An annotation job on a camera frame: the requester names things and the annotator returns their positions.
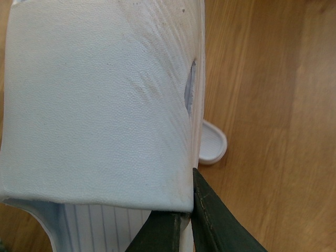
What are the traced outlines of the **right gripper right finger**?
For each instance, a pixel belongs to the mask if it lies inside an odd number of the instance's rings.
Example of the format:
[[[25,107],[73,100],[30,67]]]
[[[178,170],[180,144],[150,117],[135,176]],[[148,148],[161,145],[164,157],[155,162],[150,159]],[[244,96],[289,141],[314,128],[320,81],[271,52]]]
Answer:
[[[266,251],[233,216],[196,168],[193,169],[193,184],[191,222],[196,251]]]

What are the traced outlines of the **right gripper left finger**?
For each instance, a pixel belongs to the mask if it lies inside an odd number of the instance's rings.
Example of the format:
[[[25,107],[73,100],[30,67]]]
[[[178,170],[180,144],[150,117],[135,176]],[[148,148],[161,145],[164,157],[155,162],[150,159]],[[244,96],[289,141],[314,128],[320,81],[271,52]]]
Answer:
[[[181,213],[152,211],[125,251],[179,251],[180,230]]]

